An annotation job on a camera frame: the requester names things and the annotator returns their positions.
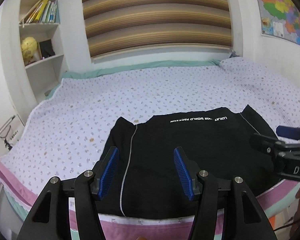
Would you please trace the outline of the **colourful wall map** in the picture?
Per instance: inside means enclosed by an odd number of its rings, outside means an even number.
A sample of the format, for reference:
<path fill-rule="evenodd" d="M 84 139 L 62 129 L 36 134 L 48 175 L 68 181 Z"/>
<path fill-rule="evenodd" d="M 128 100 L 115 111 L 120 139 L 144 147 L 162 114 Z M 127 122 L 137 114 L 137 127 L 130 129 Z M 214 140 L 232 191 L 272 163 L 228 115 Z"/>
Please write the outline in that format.
<path fill-rule="evenodd" d="M 300 45 L 300 11 L 292 0 L 257 0 L 261 32 Z"/>

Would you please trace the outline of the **white bookshelf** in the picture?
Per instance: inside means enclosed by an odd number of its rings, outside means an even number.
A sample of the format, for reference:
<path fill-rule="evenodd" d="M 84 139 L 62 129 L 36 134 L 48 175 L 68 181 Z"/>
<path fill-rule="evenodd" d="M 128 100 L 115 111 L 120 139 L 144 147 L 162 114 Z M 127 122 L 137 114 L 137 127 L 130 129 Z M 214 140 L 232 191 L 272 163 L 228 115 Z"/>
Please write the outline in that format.
<path fill-rule="evenodd" d="M 19 24 L 20 19 L 38 1 L 42 0 L 4 0 L 2 4 L 0 20 L 2 68 L 14 107 L 23 120 L 27 119 L 32 109 L 60 83 L 62 74 L 68 70 L 59 12 L 57 23 Z M 35 38 L 37 43 L 51 39 L 55 56 L 42 59 L 37 47 L 31 61 L 24 63 L 20 45 L 26 37 Z"/>

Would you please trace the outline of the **white poster with black drawing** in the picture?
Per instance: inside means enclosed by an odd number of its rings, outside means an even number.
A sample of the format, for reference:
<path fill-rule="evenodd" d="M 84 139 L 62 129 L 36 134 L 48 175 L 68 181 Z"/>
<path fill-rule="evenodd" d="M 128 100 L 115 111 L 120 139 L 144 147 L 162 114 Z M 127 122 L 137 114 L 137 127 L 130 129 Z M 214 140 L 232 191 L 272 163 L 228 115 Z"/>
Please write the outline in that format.
<path fill-rule="evenodd" d="M 19 115 L 11 116 L 0 128 L 0 157 L 8 153 L 19 141 L 25 125 Z"/>

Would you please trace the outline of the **black garment with grey piping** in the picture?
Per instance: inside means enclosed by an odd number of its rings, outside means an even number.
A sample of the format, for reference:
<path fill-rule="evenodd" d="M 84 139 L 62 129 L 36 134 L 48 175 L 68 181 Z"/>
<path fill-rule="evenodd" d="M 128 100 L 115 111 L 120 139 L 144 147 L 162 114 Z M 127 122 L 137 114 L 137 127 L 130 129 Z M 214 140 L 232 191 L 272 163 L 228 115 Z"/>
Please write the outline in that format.
<path fill-rule="evenodd" d="M 108 194 L 97 204 L 105 215 L 144 219 L 196 213 L 197 173 L 241 177 L 256 196 L 279 182 L 271 157 L 250 146 L 253 134 L 275 133 L 252 107 L 156 115 L 141 124 L 118 118 L 104 151 L 119 152 Z"/>

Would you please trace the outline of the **row of middle shelf books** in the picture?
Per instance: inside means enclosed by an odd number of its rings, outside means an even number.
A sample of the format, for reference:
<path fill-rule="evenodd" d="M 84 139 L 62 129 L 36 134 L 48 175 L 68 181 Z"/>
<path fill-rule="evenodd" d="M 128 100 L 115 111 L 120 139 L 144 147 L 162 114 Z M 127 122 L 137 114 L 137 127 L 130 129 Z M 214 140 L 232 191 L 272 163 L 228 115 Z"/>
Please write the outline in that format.
<path fill-rule="evenodd" d="M 33 23 L 57 23 L 58 1 L 42 0 L 35 5 L 23 16 L 19 24 Z"/>

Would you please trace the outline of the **small black framed board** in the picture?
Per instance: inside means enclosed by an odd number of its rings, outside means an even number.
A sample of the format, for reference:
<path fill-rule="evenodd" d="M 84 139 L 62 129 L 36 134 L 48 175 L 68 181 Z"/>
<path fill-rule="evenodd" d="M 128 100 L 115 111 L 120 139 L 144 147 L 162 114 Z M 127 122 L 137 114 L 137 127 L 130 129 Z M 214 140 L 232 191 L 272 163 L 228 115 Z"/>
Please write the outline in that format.
<path fill-rule="evenodd" d="M 38 47 L 39 54 L 42 59 L 47 59 L 48 57 L 55 56 L 51 39 L 39 42 Z"/>

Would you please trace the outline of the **pink bed sheet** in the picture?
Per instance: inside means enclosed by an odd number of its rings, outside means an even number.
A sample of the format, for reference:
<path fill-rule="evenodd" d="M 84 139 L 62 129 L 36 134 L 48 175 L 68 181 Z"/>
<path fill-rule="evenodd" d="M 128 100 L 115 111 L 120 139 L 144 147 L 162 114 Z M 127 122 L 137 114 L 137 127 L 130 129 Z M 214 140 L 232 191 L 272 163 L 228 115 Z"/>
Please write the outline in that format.
<path fill-rule="evenodd" d="M 37 195 L 26 188 L 12 172 L 0 162 L 0 183 L 3 185 L 9 206 L 20 221 L 27 217 Z M 282 180 L 259 195 L 257 200 L 274 223 L 274 217 L 296 201 L 300 182 Z M 173 219 L 142 219 L 99 215 L 106 239 L 187 239 L 194 217 Z"/>

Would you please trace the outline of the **yellow globe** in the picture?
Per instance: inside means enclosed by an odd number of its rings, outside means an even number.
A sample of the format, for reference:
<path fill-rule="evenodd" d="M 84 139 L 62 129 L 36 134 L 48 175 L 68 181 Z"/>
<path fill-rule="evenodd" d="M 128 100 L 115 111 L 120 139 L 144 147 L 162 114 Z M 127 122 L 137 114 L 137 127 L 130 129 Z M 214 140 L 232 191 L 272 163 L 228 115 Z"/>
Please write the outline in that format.
<path fill-rule="evenodd" d="M 37 51 L 38 43 L 33 37 L 26 37 L 21 42 L 21 53 L 24 63 L 29 63 Z"/>

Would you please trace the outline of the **floral lilac bed quilt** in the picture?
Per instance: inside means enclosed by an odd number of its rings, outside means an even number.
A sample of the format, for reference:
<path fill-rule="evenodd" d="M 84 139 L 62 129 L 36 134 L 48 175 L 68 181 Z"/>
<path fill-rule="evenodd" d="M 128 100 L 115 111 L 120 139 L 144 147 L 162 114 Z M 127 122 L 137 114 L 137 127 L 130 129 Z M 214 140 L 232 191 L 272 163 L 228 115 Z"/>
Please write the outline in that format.
<path fill-rule="evenodd" d="M 234 57 L 217 66 L 156 67 L 92 79 L 64 78 L 30 114 L 17 144 L 0 157 L 0 181 L 32 205 L 49 178 L 68 179 L 100 158 L 119 117 L 226 107 L 256 110 L 271 128 L 300 127 L 300 89 L 268 67 Z"/>

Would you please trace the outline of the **brown striped window blind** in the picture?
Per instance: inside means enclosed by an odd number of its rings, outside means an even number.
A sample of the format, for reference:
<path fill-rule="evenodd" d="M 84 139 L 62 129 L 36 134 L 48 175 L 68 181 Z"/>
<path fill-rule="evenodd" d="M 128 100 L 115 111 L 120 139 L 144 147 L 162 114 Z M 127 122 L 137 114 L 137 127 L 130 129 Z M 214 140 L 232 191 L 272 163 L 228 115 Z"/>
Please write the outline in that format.
<path fill-rule="evenodd" d="M 82 0 L 91 57 L 163 44 L 231 47 L 228 0 Z"/>

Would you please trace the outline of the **mint green mattress cover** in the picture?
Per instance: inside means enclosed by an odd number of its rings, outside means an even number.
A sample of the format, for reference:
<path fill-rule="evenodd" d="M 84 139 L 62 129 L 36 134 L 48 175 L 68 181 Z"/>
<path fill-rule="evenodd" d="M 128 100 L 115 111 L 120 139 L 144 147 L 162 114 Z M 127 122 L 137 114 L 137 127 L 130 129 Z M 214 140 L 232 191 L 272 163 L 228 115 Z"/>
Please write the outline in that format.
<path fill-rule="evenodd" d="M 86 80 L 95 79 L 97 77 L 111 75 L 120 72 L 126 72 L 130 70 L 142 70 L 148 68 L 160 68 L 160 67 L 203 67 L 203 66 L 219 66 L 220 60 L 210 60 L 210 61 L 154 61 L 147 63 L 139 63 L 126 66 L 118 66 L 114 68 L 98 69 L 85 73 L 77 72 L 65 72 L 62 75 L 62 79 L 75 79 L 75 80 Z"/>

